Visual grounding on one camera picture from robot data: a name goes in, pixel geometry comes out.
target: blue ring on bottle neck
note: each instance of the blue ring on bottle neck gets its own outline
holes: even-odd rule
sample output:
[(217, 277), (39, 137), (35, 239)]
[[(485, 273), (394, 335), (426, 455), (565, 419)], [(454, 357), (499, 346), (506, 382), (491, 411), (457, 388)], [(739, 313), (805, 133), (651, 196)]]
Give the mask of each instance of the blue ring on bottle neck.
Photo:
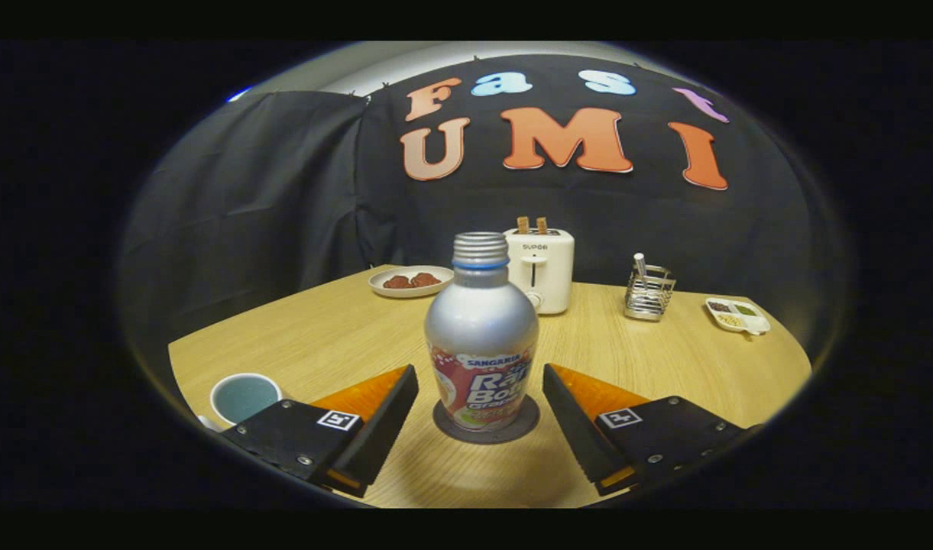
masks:
[(466, 264), (457, 264), (452, 262), (452, 267), (458, 267), (459, 269), (469, 269), (470, 271), (492, 271), (494, 269), (500, 269), (506, 267), (510, 264), (510, 260), (502, 262), (502, 264), (488, 264), (488, 265), (466, 265)]

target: letter cutout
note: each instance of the letter cutout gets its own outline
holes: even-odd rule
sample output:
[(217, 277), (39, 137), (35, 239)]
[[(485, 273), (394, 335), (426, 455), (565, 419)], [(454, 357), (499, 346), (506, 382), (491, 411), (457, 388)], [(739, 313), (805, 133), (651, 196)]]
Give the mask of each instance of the letter cutout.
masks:
[(526, 81), (524, 73), (488, 74), (477, 79), (476, 83), (479, 86), (473, 88), (472, 94), (474, 96), (495, 96), (502, 93), (519, 94), (533, 88), (533, 85)]
[(458, 78), (448, 78), (408, 94), (406, 97), (411, 99), (411, 109), (406, 115), (406, 122), (414, 121), (415, 118), (428, 115), (430, 112), (437, 112), (442, 108), (442, 105), (437, 104), (435, 100), (448, 100), (449, 96), (452, 95), (452, 90), (449, 87), (460, 83), (462, 83), (462, 80)]
[(585, 86), (588, 89), (599, 93), (619, 94), (620, 96), (631, 96), (637, 93), (637, 88), (630, 84), (630, 80), (622, 74), (606, 73), (603, 70), (582, 70), (578, 76), (586, 80)]
[(683, 179), (694, 185), (725, 191), (727, 180), (718, 171), (718, 160), (714, 158), (714, 149), (711, 147), (714, 136), (706, 130), (682, 122), (670, 122), (667, 125), (680, 135), (687, 152), (689, 166), (683, 170)]
[(673, 88), (673, 91), (682, 93), (683, 97), (686, 97), (688, 100), (690, 100), (690, 103), (694, 104), (694, 107), (701, 109), (701, 112), (703, 112), (703, 114), (710, 116), (710, 118), (715, 119), (715, 121), (721, 121), (725, 123), (726, 125), (728, 122), (731, 122), (731, 121), (728, 121), (727, 116), (724, 116), (720, 112), (717, 112), (713, 108), (711, 108), (711, 105), (713, 105), (713, 103), (711, 103), (711, 100), (701, 97), (697, 95), (696, 93), (694, 93), (693, 91), (688, 90), (686, 88)]
[(404, 164), (408, 177), (428, 181), (455, 172), (463, 161), (463, 128), (466, 125), (469, 125), (469, 118), (453, 118), (439, 125), (439, 131), (445, 134), (445, 156), (435, 164), (425, 160), (425, 136), (432, 130), (421, 128), (402, 136), (400, 142), (404, 145)]
[(575, 163), (585, 170), (628, 172), (633, 163), (623, 156), (623, 147), (616, 131), (616, 122), (623, 116), (606, 108), (580, 108), (568, 125), (562, 128), (554, 118), (540, 108), (511, 108), (501, 112), (510, 121), (513, 150), (504, 159), (512, 170), (533, 170), (544, 166), (544, 159), (535, 152), (533, 142), (551, 157), (557, 167), (566, 167), (575, 156), (578, 144), (584, 152)]

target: orange letter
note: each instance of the orange letter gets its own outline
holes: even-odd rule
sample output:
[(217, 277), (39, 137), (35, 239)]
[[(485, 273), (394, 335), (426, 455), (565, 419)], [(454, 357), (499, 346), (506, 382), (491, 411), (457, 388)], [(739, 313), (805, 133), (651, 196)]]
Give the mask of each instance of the orange letter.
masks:
[(427, 181), (444, 178), (455, 172), (463, 161), (463, 127), (466, 125), (469, 125), (469, 118), (453, 118), (439, 125), (439, 131), (445, 134), (445, 157), (435, 164), (425, 161), (425, 136), (432, 130), (422, 128), (402, 136), (400, 140), (404, 145), (408, 177)]
[(718, 172), (718, 161), (714, 158), (714, 149), (711, 149), (714, 136), (682, 122), (670, 122), (668, 126), (680, 135), (687, 152), (690, 166), (683, 170), (683, 179), (694, 185), (725, 191), (727, 181), (721, 177), (721, 172)]
[(564, 128), (540, 108), (512, 108), (501, 112), (510, 121), (513, 150), (504, 159), (504, 166), (513, 170), (530, 170), (544, 166), (543, 157), (535, 153), (533, 142), (551, 157), (557, 167), (566, 167), (575, 156), (578, 144), (585, 152), (575, 163), (585, 170), (628, 172), (633, 169), (623, 156), (616, 122), (622, 115), (605, 108), (581, 108)]
[(434, 100), (448, 100), (449, 96), (452, 95), (452, 90), (449, 87), (459, 83), (462, 83), (462, 80), (449, 78), (408, 94), (406, 97), (411, 98), (411, 111), (406, 116), (406, 122), (414, 121), (415, 118), (428, 115), (430, 112), (437, 112), (442, 108), (442, 105), (436, 104)]

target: letter m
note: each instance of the letter m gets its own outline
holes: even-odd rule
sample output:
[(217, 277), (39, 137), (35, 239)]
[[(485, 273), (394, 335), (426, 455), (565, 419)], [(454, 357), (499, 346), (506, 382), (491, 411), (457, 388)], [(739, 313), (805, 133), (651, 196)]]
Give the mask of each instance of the letter m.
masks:
[(557, 167), (566, 167), (579, 144), (582, 155), (575, 161), (585, 170), (628, 172), (631, 163), (623, 155), (623, 146), (616, 131), (619, 112), (606, 108), (581, 108), (567, 126), (558, 125), (540, 108), (512, 108), (501, 112), (510, 121), (513, 150), (504, 159), (512, 170), (533, 170), (544, 166), (544, 159), (535, 152), (535, 142), (551, 157)]

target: light blue letter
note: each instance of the light blue letter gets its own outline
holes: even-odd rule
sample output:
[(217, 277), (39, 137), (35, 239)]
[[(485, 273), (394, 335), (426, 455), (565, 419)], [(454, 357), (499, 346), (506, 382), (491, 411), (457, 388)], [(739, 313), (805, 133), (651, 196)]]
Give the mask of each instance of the light blue letter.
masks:
[(619, 94), (631, 96), (637, 93), (637, 88), (630, 84), (630, 80), (622, 74), (606, 73), (603, 70), (582, 70), (578, 73), (582, 79), (587, 80), (585, 86), (603, 94)]
[(473, 88), (474, 96), (495, 96), (501, 92), (519, 94), (533, 88), (528, 84), (524, 73), (494, 73), (476, 81), (479, 86)]

